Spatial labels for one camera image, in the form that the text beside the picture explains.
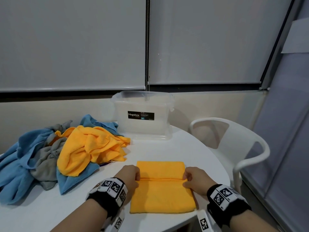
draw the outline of folded yellow towel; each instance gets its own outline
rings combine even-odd
[[[131,200],[130,213],[187,213],[194,211],[190,189],[182,186],[183,162],[138,161],[141,180]]]
[[[126,147],[130,139],[114,136],[104,128],[80,125],[67,129],[63,134],[58,131],[55,134],[68,138],[57,161],[59,171],[65,176],[77,177],[90,161],[101,164],[110,160],[126,160],[122,147]]]

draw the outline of table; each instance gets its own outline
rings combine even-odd
[[[218,183],[230,185],[230,179],[214,154],[191,134],[176,128],[168,141],[132,140],[125,148],[128,158],[125,162],[110,163],[78,184],[66,195],[60,195],[56,185],[44,191],[35,186],[27,198],[17,205],[0,206],[1,231],[44,232],[50,231],[67,215],[81,205],[87,192],[100,180],[114,176],[124,165],[144,161],[183,161],[187,166],[204,169]],[[200,208],[207,201],[196,196]],[[183,214],[142,213],[130,214],[130,204],[124,207],[125,219],[119,232],[124,231],[172,231],[191,222],[196,211]]]

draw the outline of floor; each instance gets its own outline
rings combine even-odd
[[[276,221],[272,218],[272,216],[268,213],[268,211],[265,209],[265,207],[260,203],[260,201],[253,195],[253,193],[249,190],[249,188],[243,183],[241,186],[241,192],[242,195],[246,198],[247,202],[252,208],[252,211],[255,212],[259,217],[264,219],[266,222],[268,222],[270,225],[272,225],[274,228],[277,229],[277,223]],[[180,229],[177,230],[177,232],[186,232],[187,227],[184,226]],[[200,232],[201,227],[199,225],[198,220],[196,219],[194,221],[193,228],[191,232]],[[227,226],[223,226],[222,228],[223,232],[230,232],[230,228]]]

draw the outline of chair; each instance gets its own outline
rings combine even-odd
[[[220,140],[218,148],[213,149],[209,147],[209,149],[214,153],[226,169],[230,177],[231,187],[241,194],[240,186],[242,183],[242,178],[240,170],[244,167],[260,163],[267,159],[270,154],[268,144],[263,138],[246,127],[233,121],[216,117],[201,118],[192,121],[189,131],[193,136],[195,136],[194,129],[196,124],[203,121],[220,121],[228,124],[228,128]],[[212,126],[212,130],[216,132],[217,130],[214,127],[215,126]],[[264,152],[256,157],[245,159],[253,144],[256,142],[261,144]]]

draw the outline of forearm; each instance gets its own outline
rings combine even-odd
[[[246,210],[242,214],[233,216],[230,221],[230,228],[233,232],[275,232],[263,219],[254,212]]]
[[[51,232],[99,232],[106,217],[106,210],[95,200],[88,199]]]

